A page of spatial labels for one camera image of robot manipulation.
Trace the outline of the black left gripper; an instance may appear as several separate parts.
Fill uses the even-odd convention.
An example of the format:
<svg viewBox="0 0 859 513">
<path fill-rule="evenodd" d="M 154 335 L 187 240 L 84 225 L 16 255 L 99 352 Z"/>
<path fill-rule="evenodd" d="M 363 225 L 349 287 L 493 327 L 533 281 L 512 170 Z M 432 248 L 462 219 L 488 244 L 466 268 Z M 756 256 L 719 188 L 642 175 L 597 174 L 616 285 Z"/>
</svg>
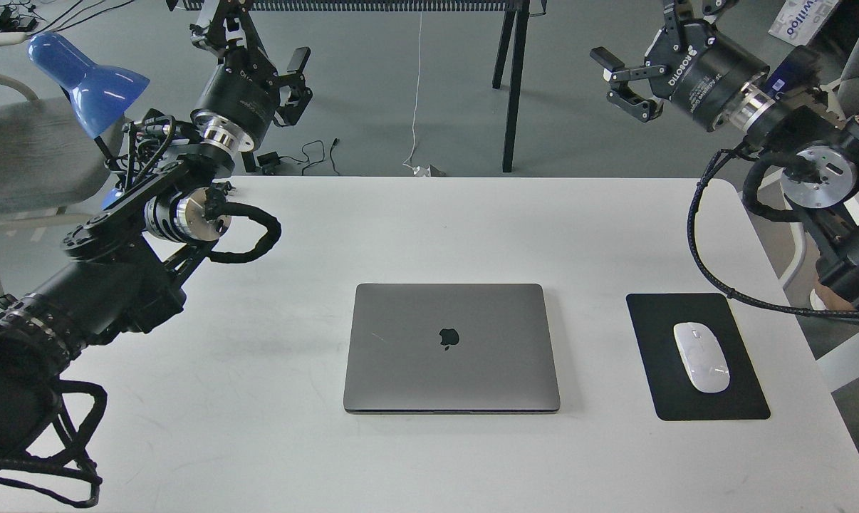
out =
<svg viewBox="0 0 859 513">
<path fill-rule="evenodd" d="M 243 133 L 244 152 L 259 148 L 273 116 L 276 126 L 295 126 L 313 98 L 305 77 L 309 46 L 297 48 L 278 77 L 264 66 L 244 69 L 225 63 L 235 50 L 259 48 L 250 6 L 251 1 L 205 1 L 197 22 L 189 26 L 192 45 L 216 56 L 219 63 L 191 112 L 192 123 L 226 120 Z"/>
</svg>

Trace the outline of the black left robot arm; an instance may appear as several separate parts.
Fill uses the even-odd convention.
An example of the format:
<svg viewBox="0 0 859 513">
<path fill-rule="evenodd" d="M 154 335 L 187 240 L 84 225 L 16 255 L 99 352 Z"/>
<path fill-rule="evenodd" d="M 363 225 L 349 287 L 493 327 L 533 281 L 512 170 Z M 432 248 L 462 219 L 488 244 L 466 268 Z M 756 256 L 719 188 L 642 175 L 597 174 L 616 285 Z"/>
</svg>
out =
<svg viewBox="0 0 859 513">
<path fill-rule="evenodd" d="M 254 1 L 205 1 L 189 28 L 217 58 L 188 121 L 156 110 L 125 124 L 120 196 L 63 240 L 68 266 L 0 313 L 0 460 L 25 457 L 55 423 L 64 454 L 84 448 L 106 407 L 100 386 L 61 380 L 85 347 L 147 333 L 182 311 L 182 285 L 204 260 L 268 253 L 273 215 L 227 199 L 228 178 L 270 126 L 295 125 L 313 92 L 297 48 L 286 72 L 267 55 Z"/>
</svg>

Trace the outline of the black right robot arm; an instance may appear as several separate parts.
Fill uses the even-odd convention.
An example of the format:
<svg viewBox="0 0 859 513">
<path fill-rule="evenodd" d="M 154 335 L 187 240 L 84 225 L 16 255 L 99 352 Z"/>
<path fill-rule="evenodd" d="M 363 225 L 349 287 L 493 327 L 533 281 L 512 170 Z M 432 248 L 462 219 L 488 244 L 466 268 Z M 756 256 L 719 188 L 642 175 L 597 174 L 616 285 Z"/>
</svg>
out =
<svg viewBox="0 0 859 513">
<path fill-rule="evenodd" d="M 605 71 L 608 100 L 646 123 L 664 102 L 706 131 L 732 125 L 744 133 L 721 149 L 697 184 L 686 221 L 699 271 L 724 295 L 769 311 L 859 322 L 859 222 L 846 202 L 859 192 L 859 115 L 831 112 L 818 78 L 818 59 L 800 46 L 776 69 L 719 31 L 714 19 L 732 1 L 664 1 L 662 25 L 643 64 L 628 67 L 606 48 L 591 50 Z M 726 163 L 751 162 L 742 185 L 746 211 L 775 223 L 803 225 L 819 249 L 821 286 L 850 303 L 849 311 L 812 311 L 769 304 L 721 282 L 702 261 L 694 218 L 703 192 Z"/>
</svg>

